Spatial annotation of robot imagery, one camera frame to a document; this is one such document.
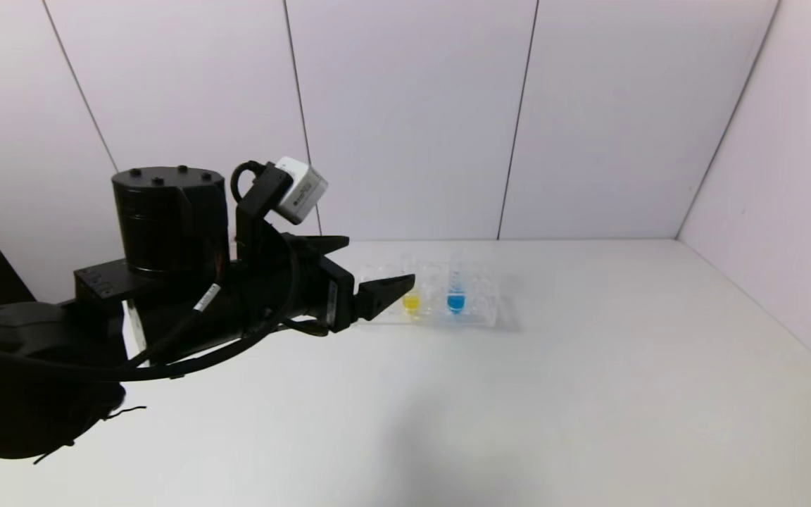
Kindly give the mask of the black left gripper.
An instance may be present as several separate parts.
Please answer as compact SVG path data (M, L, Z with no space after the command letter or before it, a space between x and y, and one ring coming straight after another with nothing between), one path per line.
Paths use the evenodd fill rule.
M287 244L262 247L262 327L336 333L354 320L373 321L415 286L415 274L366 280L327 257L350 244L346 235L283 233Z

